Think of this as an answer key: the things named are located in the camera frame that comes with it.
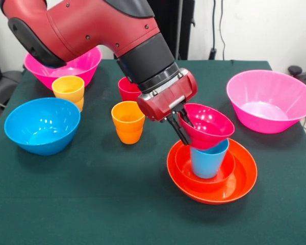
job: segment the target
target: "blue cup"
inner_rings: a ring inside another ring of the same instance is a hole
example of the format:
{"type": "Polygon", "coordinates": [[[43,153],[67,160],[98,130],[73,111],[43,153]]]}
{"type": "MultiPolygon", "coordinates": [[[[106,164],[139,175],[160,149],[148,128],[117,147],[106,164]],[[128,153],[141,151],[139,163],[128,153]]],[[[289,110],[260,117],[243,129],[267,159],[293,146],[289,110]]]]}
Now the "blue cup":
{"type": "Polygon", "coordinates": [[[216,176],[228,148],[228,139],[206,151],[200,151],[190,147],[193,172],[203,179],[209,179],[216,176]]]}

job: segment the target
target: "green tablecloth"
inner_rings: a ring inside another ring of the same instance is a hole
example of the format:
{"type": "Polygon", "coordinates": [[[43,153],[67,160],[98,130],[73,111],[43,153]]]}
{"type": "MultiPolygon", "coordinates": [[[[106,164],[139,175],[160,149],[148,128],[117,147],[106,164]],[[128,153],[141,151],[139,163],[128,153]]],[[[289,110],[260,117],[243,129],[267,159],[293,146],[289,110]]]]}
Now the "green tablecloth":
{"type": "Polygon", "coordinates": [[[115,61],[102,61],[86,89],[82,121],[63,152],[40,157],[4,133],[20,104],[53,96],[29,72],[0,119],[0,244],[306,244],[306,136],[300,124],[263,135],[237,120],[225,86],[267,62],[179,62],[195,75],[192,100],[236,125],[233,139],[254,156],[259,177],[241,200],[209,206],[186,197],[170,179],[166,156],[178,140],[169,124],[146,121],[140,142],[123,145],[111,108],[120,101],[115,61]]]}

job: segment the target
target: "red robot arm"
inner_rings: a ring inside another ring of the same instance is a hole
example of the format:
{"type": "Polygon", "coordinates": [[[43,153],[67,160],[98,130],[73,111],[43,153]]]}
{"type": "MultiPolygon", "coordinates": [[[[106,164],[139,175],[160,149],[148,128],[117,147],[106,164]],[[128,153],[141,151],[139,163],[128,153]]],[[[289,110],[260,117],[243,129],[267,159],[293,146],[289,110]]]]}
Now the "red robot arm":
{"type": "Polygon", "coordinates": [[[61,67],[99,44],[110,48],[143,95],[151,120],[168,120],[185,144],[174,114],[190,122],[183,104],[197,93],[191,73],[179,69],[146,0],[64,0],[47,10],[44,0],[0,0],[8,25],[39,62],[61,67]]]}

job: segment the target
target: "yellow cup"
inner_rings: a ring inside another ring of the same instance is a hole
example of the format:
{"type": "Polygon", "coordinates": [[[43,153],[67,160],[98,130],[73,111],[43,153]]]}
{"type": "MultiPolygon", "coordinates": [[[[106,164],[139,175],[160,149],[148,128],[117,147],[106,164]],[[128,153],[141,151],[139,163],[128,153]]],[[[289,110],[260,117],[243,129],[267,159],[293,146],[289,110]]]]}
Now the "yellow cup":
{"type": "Polygon", "coordinates": [[[64,76],[52,83],[52,90],[57,98],[73,102],[80,111],[84,106],[84,80],[76,76],[64,76]]]}
{"type": "Polygon", "coordinates": [[[121,142],[137,143],[142,135],[145,121],[145,115],[139,109],[137,102],[121,102],[112,108],[111,115],[121,142]]]}

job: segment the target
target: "magenta bowl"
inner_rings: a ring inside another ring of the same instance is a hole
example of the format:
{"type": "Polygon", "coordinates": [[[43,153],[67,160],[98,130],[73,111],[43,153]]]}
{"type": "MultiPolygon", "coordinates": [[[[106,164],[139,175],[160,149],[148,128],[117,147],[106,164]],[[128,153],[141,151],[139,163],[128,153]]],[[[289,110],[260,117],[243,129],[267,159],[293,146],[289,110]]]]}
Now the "magenta bowl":
{"type": "Polygon", "coordinates": [[[185,108],[194,127],[180,116],[178,119],[192,141],[190,145],[198,150],[214,147],[235,132],[235,126],[230,119],[211,107],[187,103],[185,108]]]}
{"type": "Polygon", "coordinates": [[[55,79],[63,76],[78,76],[84,80],[85,86],[87,86],[92,80],[101,59],[101,50],[99,47],[95,47],[78,58],[69,61],[66,66],[57,69],[42,65],[30,54],[26,55],[24,65],[48,89],[52,90],[52,83],[55,79]]]}
{"type": "Polygon", "coordinates": [[[306,85],[270,70],[250,70],[232,77],[227,94],[240,122],[274,134],[306,117],[306,85]]]}

